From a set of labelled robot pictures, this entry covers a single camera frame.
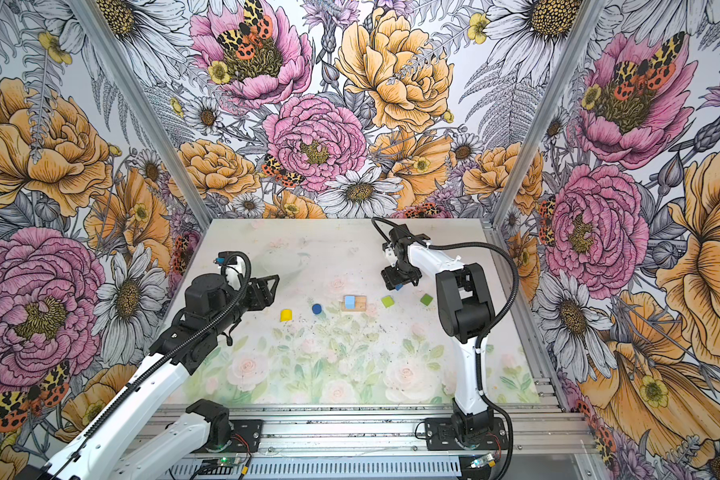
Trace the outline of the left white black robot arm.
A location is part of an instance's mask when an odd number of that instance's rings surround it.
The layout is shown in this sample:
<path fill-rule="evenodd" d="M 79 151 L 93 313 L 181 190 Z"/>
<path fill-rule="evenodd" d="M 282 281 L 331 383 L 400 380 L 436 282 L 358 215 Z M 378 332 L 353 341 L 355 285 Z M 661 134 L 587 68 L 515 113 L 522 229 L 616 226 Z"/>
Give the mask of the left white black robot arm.
<path fill-rule="evenodd" d="M 20 479 L 157 479 L 185 456 L 221 452 L 250 442 L 232 425 L 228 408 L 197 400 L 176 421 L 134 451 L 128 449 L 162 404 L 229 338 L 249 312 L 270 307 L 280 278 L 256 278 L 249 257 L 225 251 L 216 273 L 195 277 L 184 306 L 152 344 L 149 355 L 113 400 L 66 447 Z"/>

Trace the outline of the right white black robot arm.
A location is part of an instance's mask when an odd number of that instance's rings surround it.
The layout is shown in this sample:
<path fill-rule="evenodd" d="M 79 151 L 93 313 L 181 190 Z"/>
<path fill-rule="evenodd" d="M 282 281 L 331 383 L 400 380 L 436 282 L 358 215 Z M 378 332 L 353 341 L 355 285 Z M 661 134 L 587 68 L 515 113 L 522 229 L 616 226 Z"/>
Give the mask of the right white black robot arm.
<path fill-rule="evenodd" d="M 482 398 L 482 374 L 477 366 L 479 337 L 495 319 L 484 270 L 436 249 L 428 236 L 415 235 L 404 224 L 382 222 L 389 226 L 382 235 L 382 250 L 389 262 L 381 271 L 386 288 L 416 286 L 426 276 L 434 281 L 440 325 L 456 351 L 451 422 L 461 444 L 474 443 L 494 427 L 494 408 Z"/>

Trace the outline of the natural wood plank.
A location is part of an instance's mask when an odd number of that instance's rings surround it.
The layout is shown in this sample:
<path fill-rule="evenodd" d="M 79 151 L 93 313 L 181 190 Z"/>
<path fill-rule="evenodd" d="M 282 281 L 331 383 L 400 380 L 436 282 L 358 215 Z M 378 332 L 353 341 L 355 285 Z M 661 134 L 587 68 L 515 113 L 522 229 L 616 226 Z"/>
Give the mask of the natural wood plank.
<path fill-rule="evenodd" d="M 346 312 L 365 312 L 367 297 L 362 295 L 345 295 L 341 302 L 341 309 Z"/>

